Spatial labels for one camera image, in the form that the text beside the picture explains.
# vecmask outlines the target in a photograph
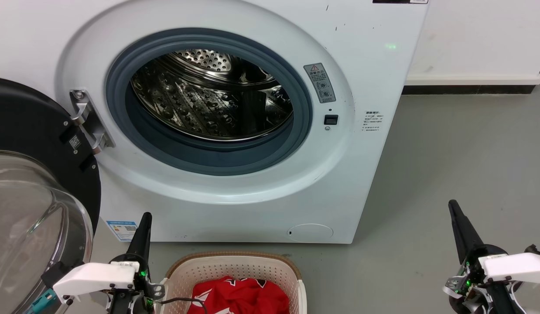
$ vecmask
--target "black baseboard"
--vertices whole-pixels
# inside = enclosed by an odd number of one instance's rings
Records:
[[[531,94],[536,85],[406,85],[402,95]]]

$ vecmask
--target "laundry basket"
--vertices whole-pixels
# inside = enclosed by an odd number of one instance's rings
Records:
[[[290,314],[307,313],[307,295],[301,273],[281,255],[258,252],[211,252],[185,256],[167,271],[162,281],[163,300],[192,296],[195,284],[223,276],[268,280],[278,285],[290,299]],[[185,314],[190,302],[176,301],[158,308],[161,314]]]

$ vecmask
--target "door hinge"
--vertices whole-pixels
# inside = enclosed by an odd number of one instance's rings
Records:
[[[69,95],[72,107],[76,111],[76,115],[71,116],[70,119],[84,131],[94,154],[100,153],[105,147],[115,147],[88,93],[83,89],[71,89]]]

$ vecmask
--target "blue and white sticker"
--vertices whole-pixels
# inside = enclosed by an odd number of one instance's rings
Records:
[[[106,221],[109,229],[119,238],[119,241],[130,242],[136,232],[136,222],[134,221]]]

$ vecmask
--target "teal connector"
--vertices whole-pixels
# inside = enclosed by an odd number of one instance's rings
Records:
[[[55,294],[53,289],[49,289],[45,291],[44,294],[42,294],[39,298],[37,298],[37,300],[31,304],[31,308],[29,308],[24,314],[39,314],[56,301],[57,294]]]

